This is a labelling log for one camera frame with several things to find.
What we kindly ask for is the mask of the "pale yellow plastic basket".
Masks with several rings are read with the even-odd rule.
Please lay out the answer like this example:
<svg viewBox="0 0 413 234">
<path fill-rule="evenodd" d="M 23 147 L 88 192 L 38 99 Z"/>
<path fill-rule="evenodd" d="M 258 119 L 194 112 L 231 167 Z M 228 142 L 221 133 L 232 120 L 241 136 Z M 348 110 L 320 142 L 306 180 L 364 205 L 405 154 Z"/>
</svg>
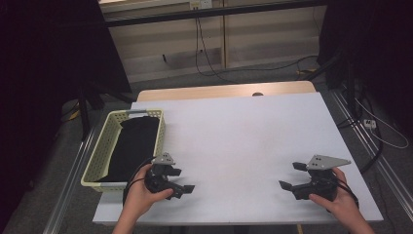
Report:
<svg viewBox="0 0 413 234">
<path fill-rule="evenodd" d="M 142 117 L 155 117 L 159 120 L 151 155 L 156 157 L 163 154 L 166 124 L 162 109 L 112 111 L 106 117 L 88 165 L 85 168 L 81 179 L 83 186 L 91 187 L 97 192 L 120 191 L 127 186 L 127 178 L 117 181 L 101 181 L 101 179 L 109 175 L 112 155 L 123 129 L 122 123 L 133 118 Z"/>
</svg>

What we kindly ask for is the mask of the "black curtain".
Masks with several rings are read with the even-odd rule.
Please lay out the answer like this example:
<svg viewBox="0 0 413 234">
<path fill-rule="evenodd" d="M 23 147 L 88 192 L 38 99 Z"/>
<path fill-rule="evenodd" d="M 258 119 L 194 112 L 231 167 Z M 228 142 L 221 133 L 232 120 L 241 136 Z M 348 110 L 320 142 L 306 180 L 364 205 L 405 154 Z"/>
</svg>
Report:
<svg viewBox="0 0 413 234">
<path fill-rule="evenodd" d="M 318 63 L 349 52 L 354 75 L 413 137 L 413 0 L 329 0 Z"/>
<path fill-rule="evenodd" d="M 42 168 L 69 100 L 131 89 L 99 0 L 0 0 L 0 232 Z"/>
</svg>

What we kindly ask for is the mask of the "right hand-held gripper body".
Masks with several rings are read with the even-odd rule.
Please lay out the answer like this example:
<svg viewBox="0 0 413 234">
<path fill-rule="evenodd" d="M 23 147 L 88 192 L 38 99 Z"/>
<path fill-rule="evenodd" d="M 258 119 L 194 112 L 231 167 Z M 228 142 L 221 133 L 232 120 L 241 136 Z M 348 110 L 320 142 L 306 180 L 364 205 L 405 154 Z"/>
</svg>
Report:
<svg viewBox="0 0 413 234">
<path fill-rule="evenodd" d="M 314 155 L 306 166 L 311 176 L 311 184 L 315 187 L 314 193 L 329 201 L 334 201 L 339 182 L 332 169 L 350 164 L 351 161 L 347 159 Z"/>
</svg>

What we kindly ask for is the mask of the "person's right hand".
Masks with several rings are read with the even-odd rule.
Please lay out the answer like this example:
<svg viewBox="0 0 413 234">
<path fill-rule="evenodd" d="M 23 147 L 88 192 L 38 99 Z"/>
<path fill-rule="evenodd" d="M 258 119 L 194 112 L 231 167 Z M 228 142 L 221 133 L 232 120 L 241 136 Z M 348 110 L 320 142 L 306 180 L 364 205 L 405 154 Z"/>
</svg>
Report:
<svg viewBox="0 0 413 234">
<path fill-rule="evenodd" d="M 317 194 L 310 194 L 314 203 L 330 211 L 344 226 L 350 226 L 359 217 L 359 210 L 353 197 L 343 188 L 337 189 L 336 198 L 329 201 Z"/>
</svg>

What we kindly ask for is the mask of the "black tank top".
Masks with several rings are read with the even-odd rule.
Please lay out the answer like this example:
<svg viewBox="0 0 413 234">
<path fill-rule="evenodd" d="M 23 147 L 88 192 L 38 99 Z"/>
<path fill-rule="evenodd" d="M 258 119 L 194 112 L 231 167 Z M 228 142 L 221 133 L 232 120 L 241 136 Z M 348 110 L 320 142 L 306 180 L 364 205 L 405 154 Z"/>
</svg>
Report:
<svg viewBox="0 0 413 234">
<path fill-rule="evenodd" d="M 108 175 L 99 182 L 126 182 L 153 156 L 160 120 L 144 116 L 121 123 L 122 130 L 110 160 Z"/>
</svg>

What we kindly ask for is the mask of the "white table sheet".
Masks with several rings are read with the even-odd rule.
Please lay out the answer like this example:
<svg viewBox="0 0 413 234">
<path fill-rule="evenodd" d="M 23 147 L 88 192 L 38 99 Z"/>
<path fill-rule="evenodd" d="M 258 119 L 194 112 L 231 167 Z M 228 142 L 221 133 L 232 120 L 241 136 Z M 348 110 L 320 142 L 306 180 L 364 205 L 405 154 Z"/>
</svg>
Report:
<svg viewBox="0 0 413 234">
<path fill-rule="evenodd" d="M 318 155 L 352 155 L 318 93 L 142 101 L 161 108 L 164 149 L 194 191 L 156 203 L 141 225 L 260 225 L 332 223 L 311 201 L 296 200 L 280 183 L 302 184 L 293 169 Z"/>
</svg>

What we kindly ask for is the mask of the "metal floor rail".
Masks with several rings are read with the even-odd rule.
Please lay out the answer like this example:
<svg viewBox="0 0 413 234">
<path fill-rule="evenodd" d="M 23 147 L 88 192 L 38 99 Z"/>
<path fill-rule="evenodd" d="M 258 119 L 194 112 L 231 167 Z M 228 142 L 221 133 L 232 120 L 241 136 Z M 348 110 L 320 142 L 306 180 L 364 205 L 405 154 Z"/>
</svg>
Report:
<svg viewBox="0 0 413 234">
<path fill-rule="evenodd" d="M 375 169 L 386 182 L 402 208 L 402 213 L 413 223 L 413 141 L 403 135 L 390 120 L 375 110 L 368 98 L 356 99 L 356 108 L 361 111 L 357 119 L 352 117 L 342 91 L 332 91 L 332 98 L 343 113 L 346 121 L 341 128 L 349 128 L 356 134 L 369 159 L 358 165 L 361 173 L 367 175 Z M 363 120 L 376 122 L 376 129 L 367 129 Z"/>
<path fill-rule="evenodd" d="M 66 180 L 64 181 L 64 186 L 58 196 L 56 204 L 42 234 L 58 234 L 71 202 L 72 195 L 74 194 L 76 186 L 80 182 L 81 175 L 83 174 L 83 166 L 87 160 L 93 140 L 94 130 L 91 130 L 81 141 L 75 160 Z"/>
</svg>

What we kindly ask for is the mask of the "person's left hand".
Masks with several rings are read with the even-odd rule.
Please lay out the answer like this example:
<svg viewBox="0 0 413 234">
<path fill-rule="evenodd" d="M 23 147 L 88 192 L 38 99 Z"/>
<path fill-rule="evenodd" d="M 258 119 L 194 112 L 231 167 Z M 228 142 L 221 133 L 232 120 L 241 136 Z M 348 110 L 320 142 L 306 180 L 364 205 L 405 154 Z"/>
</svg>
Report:
<svg viewBox="0 0 413 234">
<path fill-rule="evenodd" d="M 152 193 L 146 188 L 144 179 L 150 169 L 150 165 L 143 166 L 132 180 L 121 213 L 121 220 L 135 224 L 142 215 L 149 211 L 153 204 L 167 199 L 173 193 L 170 188 L 157 193 Z"/>
</svg>

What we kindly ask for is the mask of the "black stand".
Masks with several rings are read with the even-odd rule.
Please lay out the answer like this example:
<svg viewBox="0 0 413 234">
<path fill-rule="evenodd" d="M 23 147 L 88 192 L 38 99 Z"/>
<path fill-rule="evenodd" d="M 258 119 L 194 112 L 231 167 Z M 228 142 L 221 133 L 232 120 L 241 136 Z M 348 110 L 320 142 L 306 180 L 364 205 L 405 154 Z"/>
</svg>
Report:
<svg viewBox="0 0 413 234">
<path fill-rule="evenodd" d="M 326 85 L 329 89 L 335 89 L 346 83 L 347 107 L 352 117 L 357 117 L 356 108 L 356 78 L 354 75 L 354 62 L 352 55 L 339 49 L 328 61 L 323 63 L 314 72 L 307 75 L 305 81 L 313 81 L 317 77 L 325 75 Z"/>
<path fill-rule="evenodd" d="M 91 131 L 91 124 L 89 119 L 88 105 L 94 110 L 102 109 L 105 103 L 100 96 L 101 94 L 108 94 L 113 98 L 121 100 L 125 103 L 133 103 L 133 99 L 120 92 L 109 89 L 94 81 L 83 82 L 78 89 L 79 111 L 82 122 L 82 140 L 85 140 Z"/>
</svg>

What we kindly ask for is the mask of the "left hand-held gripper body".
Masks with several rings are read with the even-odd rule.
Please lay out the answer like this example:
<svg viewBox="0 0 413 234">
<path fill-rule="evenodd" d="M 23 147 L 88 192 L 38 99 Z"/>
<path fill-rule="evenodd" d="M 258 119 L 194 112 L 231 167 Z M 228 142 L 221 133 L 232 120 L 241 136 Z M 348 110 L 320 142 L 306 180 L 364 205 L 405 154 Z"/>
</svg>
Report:
<svg viewBox="0 0 413 234">
<path fill-rule="evenodd" d="M 145 176 L 145 186 L 152 193 L 169 189 L 169 170 L 173 168 L 174 160 L 168 153 L 155 157 L 151 168 Z"/>
</svg>

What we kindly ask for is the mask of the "white wall socket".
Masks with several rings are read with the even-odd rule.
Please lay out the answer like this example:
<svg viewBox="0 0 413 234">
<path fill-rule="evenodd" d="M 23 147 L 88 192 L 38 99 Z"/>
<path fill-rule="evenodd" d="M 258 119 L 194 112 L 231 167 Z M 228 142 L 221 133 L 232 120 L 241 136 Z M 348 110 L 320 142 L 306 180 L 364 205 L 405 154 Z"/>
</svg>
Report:
<svg viewBox="0 0 413 234">
<path fill-rule="evenodd" d="M 190 0 L 191 10 L 204 10 L 212 8 L 212 0 Z"/>
</svg>

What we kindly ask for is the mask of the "dark horizontal wall rail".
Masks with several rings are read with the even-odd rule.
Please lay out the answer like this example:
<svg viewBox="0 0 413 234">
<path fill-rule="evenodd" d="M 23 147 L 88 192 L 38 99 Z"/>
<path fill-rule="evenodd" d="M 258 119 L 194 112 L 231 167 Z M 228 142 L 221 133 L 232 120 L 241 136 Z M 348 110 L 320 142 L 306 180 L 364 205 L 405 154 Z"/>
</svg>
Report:
<svg viewBox="0 0 413 234">
<path fill-rule="evenodd" d="M 107 27 L 127 26 L 174 20 L 190 20 L 210 17 L 221 17 L 239 14 L 261 13 L 269 11 L 291 10 L 309 7 L 326 6 L 329 0 L 284 0 L 281 2 L 221 7 L 206 10 L 188 10 L 177 13 L 165 13 L 153 16 L 123 17 L 107 19 Z"/>
</svg>

